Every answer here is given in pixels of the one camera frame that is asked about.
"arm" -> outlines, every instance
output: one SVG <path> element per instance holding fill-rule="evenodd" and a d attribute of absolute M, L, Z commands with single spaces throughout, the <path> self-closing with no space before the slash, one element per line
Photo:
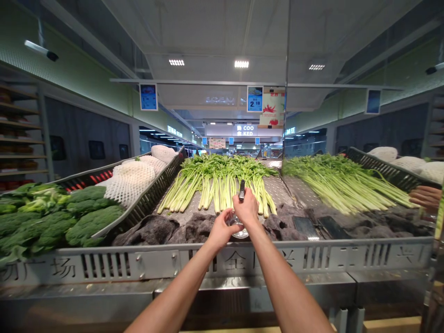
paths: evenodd
<path fill-rule="evenodd" d="M 227 244 L 230 236 L 243 229 L 241 225 L 226 225 L 232 215 L 233 209 L 228 208 L 218 216 L 205 244 L 165 291 L 126 329 L 126 333 L 180 330 L 211 261 Z"/>
<path fill-rule="evenodd" d="M 251 190 L 245 199 L 233 197 L 237 217 L 245 225 L 259 258 L 268 293 L 283 332 L 333 332 L 324 312 L 268 238 L 258 219 L 258 202 Z"/>

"green wall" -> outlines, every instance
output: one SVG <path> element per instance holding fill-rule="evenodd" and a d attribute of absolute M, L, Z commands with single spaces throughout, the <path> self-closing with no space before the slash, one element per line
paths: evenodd
<path fill-rule="evenodd" d="M 116 75 L 79 49 L 52 27 L 45 25 L 47 48 L 59 56 L 52 62 L 24 46 L 28 39 L 38 43 L 37 18 L 20 5 L 2 2 L 0 9 L 0 62 L 19 68 L 114 111 L 167 130 L 170 125 L 191 141 L 191 131 L 164 111 L 141 111 L 137 91 L 128 85 L 111 83 Z"/>
<path fill-rule="evenodd" d="M 425 70 L 436 65 L 438 60 L 439 41 L 433 39 L 387 66 L 388 86 L 402 86 L 404 91 L 383 91 L 381 105 L 395 102 L 444 85 L 444 71 L 426 75 Z M 380 69 L 357 84 L 382 85 L 384 69 Z M 365 89 L 347 89 L 333 95 L 313 112 L 302 112 L 287 120 L 286 127 L 296 126 L 297 132 L 334 122 L 364 111 Z"/>

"light fixture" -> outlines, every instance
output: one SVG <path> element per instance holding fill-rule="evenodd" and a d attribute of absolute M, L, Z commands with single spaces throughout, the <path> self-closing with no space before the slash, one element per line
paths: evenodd
<path fill-rule="evenodd" d="M 248 62 L 248 61 L 236 60 L 234 62 L 234 68 L 248 68 L 249 64 L 250 64 L 250 62 Z"/>
<path fill-rule="evenodd" d="M 323 70 L 324 67 L 325 67 L 325 65 L 312 64 L 308 69 L 309 70 Z"/>
<path fill-rule="evenodd" d="M 185 66 L 185 63 L 182 59 L 170 59 L 171 66 Z"/>

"security camera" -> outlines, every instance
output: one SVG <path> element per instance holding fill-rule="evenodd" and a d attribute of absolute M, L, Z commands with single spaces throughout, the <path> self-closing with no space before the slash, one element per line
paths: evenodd
<path fill-rule="evenodd" d="M 442 62 L 442 63 L 440 63 L 440 64 L 438 64 L 438 65 L 435 65 L 435 66 L 433 66 L 433 67 L 430 67 L 430 68 L 426 69 L 426 70 L 425 70 L 425 73 L 426 73 L 427 75 L 432 75 L 433 73 L 436 73 L 436 72 L 439 71 L 440 69 L 444 69 L 444 62 Z"/>
<path fill-rule="evenodd" d="M 57 61 L 57 59 L 59 58 L 59 56 L 57 54 L 55 54 L 54 52 L 49 51 L 48 49 L 45 49 L 44 47 L 41 47 L 40 45 L 37 45 L 37 44 L 30 42 L 28 40 L 25 41 L 25 46 L 27 48 L 29 48 L 30 50 L 32 50 L 40 55 L 45 56 L 54 62 Z"/>

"black plastic crate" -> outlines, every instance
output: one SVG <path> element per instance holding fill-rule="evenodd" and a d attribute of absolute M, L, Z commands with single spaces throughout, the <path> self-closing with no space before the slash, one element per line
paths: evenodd
<path fill-rule="evenodd" d="M 347 155 L 350 160 L 360 164 L 364 169 L 379 171 L 388 182 L 407 193 L 419 185 L 430 186 L 437 189 L 442 188 L 442 184 L 432 182 L 398 166 L 393 166 L 354 147 L 348 149 Z"/>

